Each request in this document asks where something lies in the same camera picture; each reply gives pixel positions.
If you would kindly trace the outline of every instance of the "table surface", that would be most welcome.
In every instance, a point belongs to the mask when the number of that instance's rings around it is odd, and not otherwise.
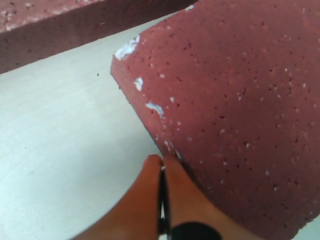
[[[158,20],[0,75],[0,239],[65,240],[104,215],[159,153],[110,75]],[[317,240],[320,218],[296,240]]]

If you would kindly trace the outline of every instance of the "white table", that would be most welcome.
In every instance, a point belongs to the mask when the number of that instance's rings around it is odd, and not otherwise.
[[[0,75],[0,240],[70,238],[159,152],[110,75],[113,52],[157,21]]]

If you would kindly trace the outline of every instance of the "foam block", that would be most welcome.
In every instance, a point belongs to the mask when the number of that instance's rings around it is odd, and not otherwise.
[[[1,0],[0,74],[132,28],[194,0]]]
[[[245,228],[289,240],[320,212],[320,2],[201,0],[111,73],[162,153]]]

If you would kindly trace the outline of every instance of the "speckled foam surface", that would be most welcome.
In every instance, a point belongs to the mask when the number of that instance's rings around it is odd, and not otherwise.
[[[186,7],[194,0],[1,0],[0,74]]]
[[[202,0],[119,50],[111,73],[216,206],[289,240],[320,212],[319,66],[318,0]]]

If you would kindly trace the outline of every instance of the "foam block face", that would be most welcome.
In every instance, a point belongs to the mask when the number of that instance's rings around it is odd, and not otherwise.
[[[202,0],[115,53],[160,150],[261,237],[320,212],[320,2]]]

